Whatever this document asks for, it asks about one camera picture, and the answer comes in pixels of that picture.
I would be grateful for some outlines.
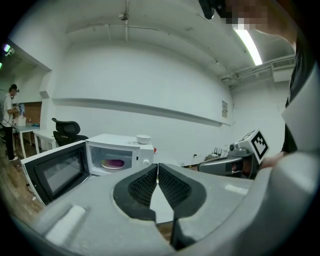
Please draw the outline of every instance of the white shoe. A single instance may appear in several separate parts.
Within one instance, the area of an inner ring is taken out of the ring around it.
[[[14,159],[11,159],[11,160],[9,160],[9,161],[16,161],[16,160],[18,160],[18,157],[17,157],[17,156],[15,156]]]

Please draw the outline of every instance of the microwave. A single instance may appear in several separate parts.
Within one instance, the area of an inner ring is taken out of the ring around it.
[[[107,160],[122,166],[108,168]],[[136,137],[101,134],[21,160],[27,181],[37,199],[46,206],[64,193],[96,176],[129,168],[145,168],[154,161],[151,142],[139,144]]]

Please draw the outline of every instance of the green light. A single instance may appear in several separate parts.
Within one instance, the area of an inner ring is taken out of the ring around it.
[[[10,45],[6,44],[3,49],[7,53],[7,52],[9,52],[10,48],[11,48]]]

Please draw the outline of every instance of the black pants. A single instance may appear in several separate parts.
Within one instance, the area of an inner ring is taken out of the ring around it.
[[[14,155],[14,142],[12,139],[12,127],[3,127],[4,134],[5,134],[5,145],[6,145],[6,151],[8,154],[9,160],[12,160],[15,158]]]

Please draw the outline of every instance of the floor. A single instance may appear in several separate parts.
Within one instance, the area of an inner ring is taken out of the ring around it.
[[[16,142],[16,155],[23,159],[19,140]],[[34,145],[30,146],[25,141],[24,149],[27,157],[36,154]],[[11,215],[16,216],[26,224],[30,225],[34,218],[43,209],[42,204],[35,199],[34,195],[28,191],[27,179],[20,164],[20,161],[9,161],[6,157],[6,145],[0,140],[0,194],[6,203]],[[162,236],[170,241],[172,232],[172,222],[157,225]]]

